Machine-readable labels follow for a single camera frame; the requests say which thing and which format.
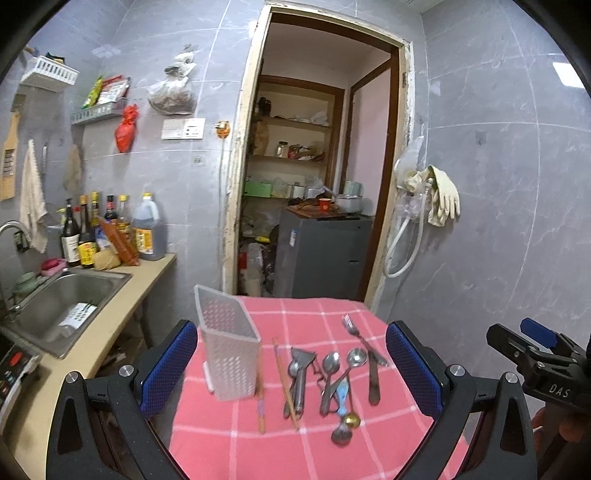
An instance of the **green container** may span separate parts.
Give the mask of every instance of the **green container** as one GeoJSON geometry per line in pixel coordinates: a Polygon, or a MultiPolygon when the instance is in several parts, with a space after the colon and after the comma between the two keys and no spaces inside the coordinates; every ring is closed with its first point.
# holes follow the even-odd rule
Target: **green container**
{"type": "Polygon", "coordinates": [[[244,196],[270,198],[271,187],[270,183],[262,181],[246,181],[244,182],[244,196]]]}

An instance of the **pink tablecloth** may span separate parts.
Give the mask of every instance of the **pink tablecloth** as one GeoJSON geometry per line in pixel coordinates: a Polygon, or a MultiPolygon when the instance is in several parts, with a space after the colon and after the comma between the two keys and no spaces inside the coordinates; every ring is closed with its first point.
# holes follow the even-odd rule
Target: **pink tablecloth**
{"type": "MultiPolygon", "coordinates": [[[[379,367],[382,400],[368,403],[367,366],[352,371],[355,410],[362,425],[351,443],[338,447],[330,441],[339,419],[320,417],[320,390],[309,369],[306,406],[295,432],[282,416],[284,397],[273,356],[272,339],[282,346],[284,366],[288,348],[316,351],[322,358],[338,350],[345,358],[360,342],[349,335],[341,318],[349,313],[361,334],[386,358],[386,326],[361,303],[334,299],[244,298],[262,338],[267,432],[258,433],[256,400],[217,401],[207,391],[199,344],[189,363],[173,424],[170,451],[191,480],[379,480],[392,479],[416,449],[431,418],[423,416],[400,374],[379,367]]],[[[461,441],[441,478],[452,478],[466,453],[461,441]]]]}

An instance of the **white door frame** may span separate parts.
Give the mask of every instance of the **white door frame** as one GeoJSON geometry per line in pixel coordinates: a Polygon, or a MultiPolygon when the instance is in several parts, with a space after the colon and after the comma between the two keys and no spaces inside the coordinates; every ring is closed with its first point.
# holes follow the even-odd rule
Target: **white door frame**
{"type": "MultiPolygon", "coordinates": [[[[400,52],[400,96],[399,111],[396,131],[396,146],[394,157],[400,156],[409,140],[413,137],[414,126],[414,55],[413,44],[383,28],[363,22],[357,18],[346,17],[337,12],[324,10],[311,5],[293,4],[291,2],[267,2],[262,8],[261,14],[252,36],[251,48],[246,60],[246,69],[242,78],[242,87],[238,99],[238,110],[232,135],[232,151],[226,170],[227,204],[225,212],[225,224],[223,226],[223,262],[222,262],[222,289],[226,293],[236,293],[236,275],[238,270],[238,238],[240,228],[240,209],[242,201],[242,180],[246,163],[246,135],[251,122],[252,105],[256,98],[256,79],[261,67],[262,52],[267,39],[267,32],[273,13],[298,15],[300,17],[315,18],[325,22],[341,25],[352,30],[376,37],[384,42],[397,47],[400,52]]],[[[378,285],[382,280],[382,264],[386,253],[388,232],[392,225],[392,216],[396,202],[396,178],[392,172],[388,203],[384,225],[380,236],[378,253],[374,261],[368,291],[365,296],[365,304],[374,305],[374,297],[378,285]]]]}

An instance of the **blue gripper pad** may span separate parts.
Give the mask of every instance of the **blue gripper pad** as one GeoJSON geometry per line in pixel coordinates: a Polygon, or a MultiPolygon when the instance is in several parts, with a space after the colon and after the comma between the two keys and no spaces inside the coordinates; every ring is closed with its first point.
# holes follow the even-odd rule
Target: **blue gripper pad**
{"type": "Polygon", "coordinates": [[[521,320],[519,329],[521,330],[521,333],[527,335],[532,340],[538,342],[540,345],[545,346],[546,348],[554,348],[556,345],[558,345],[556,332],[554,330],[550,330],[548,327],[545,327],[535,320],[530,318],[521,320]]]}
{"type": "Polygon", "coordinates": [[[142,385],[139,409],[146,420],[162,411],[174,386],[191,360],[196,345],[197,327],[194,323],[187,322],[142,385]]]}
{"type": "Polygon", "coordinates": [[[443,412],[441,385],[395,323],[386,330],[386,348],[422,414],[437,420],[443,412]]]}

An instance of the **gray tile wall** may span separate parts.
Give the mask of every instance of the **gray tile wall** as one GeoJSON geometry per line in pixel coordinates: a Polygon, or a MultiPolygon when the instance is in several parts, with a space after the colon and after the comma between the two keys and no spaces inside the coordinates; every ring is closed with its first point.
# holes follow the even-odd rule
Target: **gray tile wall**
{"type": "Polygon", "coordinates": [[[456,183],[462,217],[426,227],[389,319],[479,375],[514,369],[486,345],[497,322],[529,316],[586,345],[591,99],[561,84],[565,57],[511,0],[446,0],[423,22],[427,162],[456,183]]]}
{"type": "MultiPolygon", "coordinates": [[[[10,123],[10,110],[14,95],[23,93],[27,101],[21,110],[19,146],[17,152],[16,196],[0,202],[0,223],[19,218],[19,198],[22,162],[27,142],[35,142],[37,161],[41,162],[43,144],[48,141],[47,177],[45,197],[47,209],[55,211],[64,205],[67,196],[76,197],[80,192],[63,189],[64,167],[73,142],[82,145],[82,131],[72,129],[70,114],[80,109],[88,91],[99,75],[102,59],[92,50],[110,42],[128,10],[131,0],[72,0],[53,17],[35,36],[29,45],[43,55],[50,52],[63,56],[66,63],[78,70],[74,86],[62,93],[49,92],[33,87],[20,87],[19,80],[25,72],[29,54],[22,54],[0,85],[0,141],[4,142],[10,123]]],[[[49,232],[48,255],[60,254],[58,236],[49,232]]],[[[15,280],[24,272],[38,270],[45,258],[33,249],[17,255],[12,235],[5,233],[0,241],[0,275],[6,291],[12,291],[15,280]]]]}
{"type": "MultiPolygon", "coordinates": [[[[427,61],[421,17],[398,2],[310,3],[358,17],[414,42],[417,115],[418,121],[426,122],[427,61]]],[[[132,77],[130,101],[139,105],[138,132],[132,151],[118,154],[113,141],[117,120],[85,129],[85,189],[128,193],[133,206],[141,192],[149,190],[164,212],[168,247],[178,254],[178,261],[148,297],[156,340],[179,318],[196,319],[196,283],[214,288],[221,284],[219,216],[225,195],[220,194],[225,192],[221,178],[228,148],[222,154],[213,126],[219,120],[233,123],[251,45],[248,27],[256,22],[262,6],[262,0],[135,0],[111,39],[121,54],[105,61],[103,70],[132,77]],[[199,98],[196,116],[206,118],[205,135],[192,142],[161,141],[164,117],[150,108],[146,87],[164,79],[163,68],[187,44],[197,51],[197,67],[190,80],[199,98]]]]}

